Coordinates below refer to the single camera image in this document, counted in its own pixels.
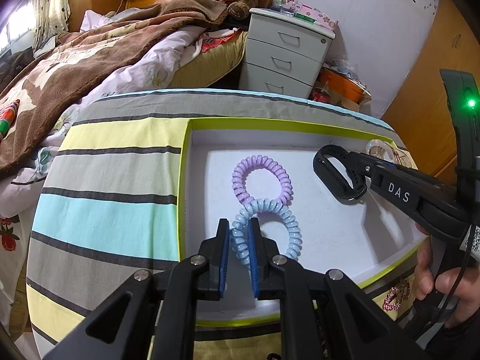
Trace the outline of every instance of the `white bedding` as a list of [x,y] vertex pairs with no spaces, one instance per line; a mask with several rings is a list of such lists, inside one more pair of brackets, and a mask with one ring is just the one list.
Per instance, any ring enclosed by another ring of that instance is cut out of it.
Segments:
[[0,322],[6,329],[9,326],[17,279],[28,249],[32,226],[30,217],[33,218],[30,212],[35,212],[50,164],[78,113],[95,100],[114,93],[167,88],[180,62],[183,66],[198,55],[188,53],[181,60],[185,48],[194,43],[204,31],[201,27],[183,27],[158,42],[136,64],[114,71],[83,97],[79,104],[70,106],[62,114],[54,130],[43,140],[35,159],[26,163],[16,174],[0,181],[0,218],[20,217],[20,223],[9,225],[13,226],[13,234],[19,238],[15,250],[6,250],[0,246]]
[[104,26],[105,24],[113,23],[114,21],[123,19],[129,14],[139,10],[140,8],[129,8],[124,11],[121,11],[116,15],[113,15],[112,17],[106,17],[88,9],[85,11],[85,14],[83,15],[83,21],[82,21],[82,25],[80,26],[80,32],[93,30],[94,28],[99,28],[101,26]]

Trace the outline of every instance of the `nightstand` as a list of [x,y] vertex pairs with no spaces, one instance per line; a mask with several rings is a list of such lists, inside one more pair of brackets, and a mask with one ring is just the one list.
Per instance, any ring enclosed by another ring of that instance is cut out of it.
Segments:
[[270,9],[250,13],[238,88],[308,98],[335,34]]

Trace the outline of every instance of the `human hand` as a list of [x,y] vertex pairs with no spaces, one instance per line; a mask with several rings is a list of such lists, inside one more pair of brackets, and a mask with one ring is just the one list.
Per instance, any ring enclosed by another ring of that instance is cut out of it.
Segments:
[[[417,225],[423,234],[428,233]],[[425,297],[434,288],[434,277],[431,274],[429,263],[431,260],[430,238],[424,240],[417,251],[417,266],[415,267],[415,280],[413,291],[419,300]],[[448,294],[457,279],[459,268],[443,272],[437,277],[435,288],[442,294]],[[465,322],[480,308],[480,272],[478,268],[467,268],[454,293],[459,297],[459,302],[454,313],[445,322],[445,327],[451,328]]]

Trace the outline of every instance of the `pink box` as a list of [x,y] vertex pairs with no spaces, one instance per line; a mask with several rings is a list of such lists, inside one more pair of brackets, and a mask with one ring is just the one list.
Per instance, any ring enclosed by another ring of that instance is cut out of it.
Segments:
[[317,8],[311,8],[308,5],[303,4],[297,13],[311,17],[315,20],[316,24],[319,24],[330,30],[334,30],[338,26],[338,20],[332,20],[325,13],[320,12]]

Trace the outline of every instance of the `curtain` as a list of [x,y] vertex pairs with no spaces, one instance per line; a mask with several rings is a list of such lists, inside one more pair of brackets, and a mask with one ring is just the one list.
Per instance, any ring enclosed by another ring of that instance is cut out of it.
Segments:
[[34,51],[52,36],[68,31],[68,0],[32,0],[36,17]]

